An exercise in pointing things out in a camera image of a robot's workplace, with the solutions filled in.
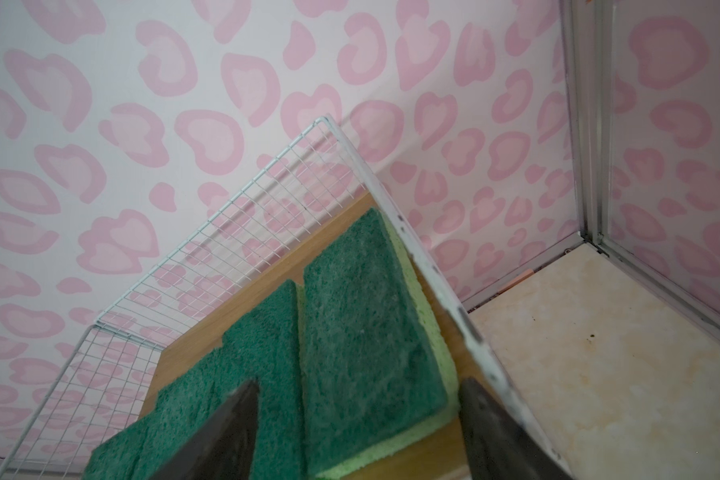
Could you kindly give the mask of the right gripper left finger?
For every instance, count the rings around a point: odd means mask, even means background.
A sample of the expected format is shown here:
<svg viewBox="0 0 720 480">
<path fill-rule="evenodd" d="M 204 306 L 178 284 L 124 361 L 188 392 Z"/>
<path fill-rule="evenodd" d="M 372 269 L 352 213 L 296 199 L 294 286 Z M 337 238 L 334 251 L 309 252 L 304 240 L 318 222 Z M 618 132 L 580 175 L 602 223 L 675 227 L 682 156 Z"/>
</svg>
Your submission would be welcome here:
<svg viewBox="0 0 720 480">
<path fill-rule="evenodd" d="M 244 381 L 151 478 L 248 479 L 258 431 L 259 391 L 257 381 Z"/>
</svg>

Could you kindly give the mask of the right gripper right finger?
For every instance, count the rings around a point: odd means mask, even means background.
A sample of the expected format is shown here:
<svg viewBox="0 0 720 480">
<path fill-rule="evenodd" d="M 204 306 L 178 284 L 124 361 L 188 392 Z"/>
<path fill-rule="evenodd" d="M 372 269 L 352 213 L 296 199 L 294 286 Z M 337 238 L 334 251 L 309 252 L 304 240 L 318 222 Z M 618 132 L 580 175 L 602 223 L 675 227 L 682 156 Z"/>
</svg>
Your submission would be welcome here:
<svg viewBox="0 0 720 480">
<path fill-rule="evenodd" d="M 570 477 L 476 379 L 464 379 L 458 397 L 459 420 L 473 479 L 564 480 Z"/>
</svg>

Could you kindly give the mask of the green sponge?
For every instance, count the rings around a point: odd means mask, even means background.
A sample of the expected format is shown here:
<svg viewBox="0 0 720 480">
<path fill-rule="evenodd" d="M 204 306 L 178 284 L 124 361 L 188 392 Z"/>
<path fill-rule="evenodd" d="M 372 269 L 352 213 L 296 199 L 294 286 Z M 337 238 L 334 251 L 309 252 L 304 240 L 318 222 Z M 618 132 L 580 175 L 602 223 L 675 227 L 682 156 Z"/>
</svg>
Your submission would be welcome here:
<svg viewBox="0 0 720 480">
<path fill-rule="evenodd" d="M 82 479 L 131 479 L 148 428 L 148 420 L 140 419 L 99 445 L 93 451 Z"/>
<path fill-rule="evenodd" d="M 149 479 L 208 420 L 217 406 L 219 355 L 212 350 L 159 392 L 132 479 Z"/>
<path fill-rule="evenodd" d="M 308 475 L 340 479 L 457 415 L 458 376 L 406 248 L 369 209 L 304 270 Z"/>
<path fill-rule="evenodd" d="M 216 395 L 246 380 L 259 385 L 252 479 L 306 475 L 298 332 L 302 297 L 301 287 L 287 280 L 222 336 Z"/>
</svg>

